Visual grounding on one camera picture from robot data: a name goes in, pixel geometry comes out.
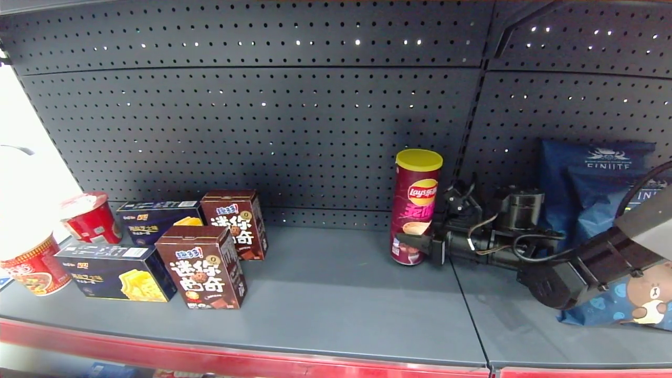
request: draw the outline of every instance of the yellow lid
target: yellow lid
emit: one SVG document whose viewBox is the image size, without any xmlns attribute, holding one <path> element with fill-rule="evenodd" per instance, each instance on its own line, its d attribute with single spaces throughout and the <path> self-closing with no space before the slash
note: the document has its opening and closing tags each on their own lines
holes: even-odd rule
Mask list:
<svg viewBox="0 0 672 378">
<path fill-rule="evenodd" d="M 414 172 L 431 172 L 444 164 L 438 153 L 426 149 L 405 149 L 396 154 L 396 163 L 400 167 Z"/>
</svg>

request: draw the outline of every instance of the cable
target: cable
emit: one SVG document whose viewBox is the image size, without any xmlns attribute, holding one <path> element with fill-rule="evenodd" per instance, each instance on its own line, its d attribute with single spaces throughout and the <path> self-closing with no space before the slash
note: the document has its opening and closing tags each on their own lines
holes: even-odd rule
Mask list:
<svg viewBox="0 0 672 378">
<path fill-rule="evenodd" d="M 490 218 L 490 219 L 486 219 L 485 221 L 483 221 L 483 222 L 481 222 L 481 223 L 477 223 L 477 224 L 473 225 L 473 226 L 469 229 L 469 232 L 466 233 L 466 240 L 467 240 L 467 243 L 469 243 L 469 248 L 471 248 L 472 251 L 475 251 L 475 250 L 476 250 L 476 247 L 474 247 L 474 242 L 471 240 L 471 234 L 472 234 L 472 232 L 474 232 L 474 230 L 476 230 L 477 228 L 482 227 L 482 226 L 485 226 L 485 225 L 487 225 L 488 223 L 494 221 L 494 220 L 497 218 L 497 215 L 499 215 L 499 214 L 495 214 L 495 215 L 493 215 L 492 218 Z"/>
<path fill-rule="evenodd" d="M 489 250 L 485 250 L 485 251 L 476 251 L 476 254 L 477 254 L 477 255 L 489 255 L 489 254 L 494 254 L 495 252 L 499 252 L 499 251 L 501 251 L 501 250 L 505 250 L 505 249 L 510 248 L 510 247 L 511 247 L 510 245 L 502 245 L 501 247 L 491 248 L 491 249 L 489 249 Z"/>
<path fill-rule="evenodd" d="M 556 259 L 558 259 L 560 257 L 563 257 L 563 256 L 565 256 L 565 255 L 574 251 L 574 248 L 571 248 L 569 250 L 562 251 L 559 254 L 550 255 L 550 256 L 543 257 L 543 258 L 525 257 L 518 251 L 518 242 L 521 239 L 525 239 L 527 237 L 531 237 L 531 238 L 534 238 L 534 239 L 552 239 L 552 240 L 563 240 L 564 239 L 564 236 L 550 236 L 550 235 L 542 235 L 542 234 L 537 234 L 537 233 L 528 233 L 528 234 L 520 235 L 519 237 L 516 237 L 513 240 L 513 244 L 511 245 L 511 251 L 513 252 L 515 257 L 517 257 L 519 260 L 521 260 L 523 262 L 529 262 L 531 264 L 537 264 L 537 263 L 540 263 L 540 262 L 547 262 L 547 261 L 551 261 L 551 260 L 556 260 Z"/>
<path fill-rule="evenodd" d="M 626 193 L 625 197 L 621 200 L 621 203 L 618 204 L 618 208 L 616 210 L 616 216 L 614 218 L 618 218 L 623 213 L 626 212 L 626 207 L 630 203 L 630 201 L 637 195 L 637 192 L 642 190 L 644 188 L 644 185 L 648 183 L 649 180 L 654 178 L 655 176 L 663 173 L 664 171 L 667 171 L 668 169 L 672 168 L 672 161 L 668 161 L 667 163 L 663 163 L 656 168 L 653 168 L 651 171 L 648 171 L 647 174 L 644 175 L 639 181 L 637 181 L 637 184 L 635 184 L 630 190 Z"/>
</svg>

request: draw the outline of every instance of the cup lid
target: cup lid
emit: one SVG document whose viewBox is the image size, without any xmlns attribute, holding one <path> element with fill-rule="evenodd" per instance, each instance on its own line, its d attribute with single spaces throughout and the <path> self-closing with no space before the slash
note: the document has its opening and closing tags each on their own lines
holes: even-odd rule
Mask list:
<svg viewBox="0 0 672 378">
<path fill-rule="evenodd" d="M 60 203 L 58 216 L 61 221 L 68 221 L 77 215 L 86 214 L 102 206 L 108 200 L 104 192 L 88 192 L 78 194 Z"/>
</svg>

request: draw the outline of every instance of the red noodle cup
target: red noodle cup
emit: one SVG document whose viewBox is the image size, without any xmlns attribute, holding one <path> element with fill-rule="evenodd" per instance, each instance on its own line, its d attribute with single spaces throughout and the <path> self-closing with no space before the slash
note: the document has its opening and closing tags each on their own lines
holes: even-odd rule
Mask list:
<svg viewBox="0 0 672 378">
<path fill-rule="evenodd" d="M 85 243 L 117 244 L 122 239 L 121 229 L 114 222 L 103 192 L 89 192 L 74 196 L 60 204 L 60 221 L 79 241 Z"/>
<path fill-rule="evenodd" d="M 399 264 L 416 265 L 425 259 L 417 248 L 400 243 L 395 235 L 428 232 L 443 162 L 441 155 L 424 149 L 407 149 L 396 155 L 390 254 Z"/>
<path fill-rule="evenodd" d="M 61 290 L 70 282 L 70 274 L 54 257 L 58 244 L 48 223 L 42 222 L 39 226 L 35 222 L 21 224 L 23 231 L 14 227 L 13 235 L 4 227 L 0 268 L 39 297 Z"/>
</svg>

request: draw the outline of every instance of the blue bag with bear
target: blue bag with bear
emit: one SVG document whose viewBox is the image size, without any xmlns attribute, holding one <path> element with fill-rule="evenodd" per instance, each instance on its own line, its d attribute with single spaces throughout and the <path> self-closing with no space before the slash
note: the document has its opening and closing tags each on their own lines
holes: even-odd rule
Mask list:
<svg viewBox="0 0 672 378">
<path fill-rule="evenodd" d="M 558 243 L 558 251 L 571 244 L 574 225 L 581 211 L 567 167 L 586 167 L 596 172 L 644 168 L 645 157 L 654 149 L 654 143 L 645 142 L 575 145 L 542 140 L 539 189 L 545 197 L 540 226 L 566 235 L 566 239 Z"/>
<path fill-rule="evenodd" d="M 614 224 L 618 204 L 627 191 L 646 174 L 643 169 L 613 172 L 586 167 L 568 168 L 583 210 L 579 213 L 574 245 L 606 231 Z M 672 182 L 672 174 L 650 180 L 630 201 L 633 209 Z M 583 326 L 636 323 L 672 330 L 672 262 L 665 260 L 644 271 L 641 278 L 624 277 L 607 292 L 571 310 L 559 320 Z"/>
</svg>

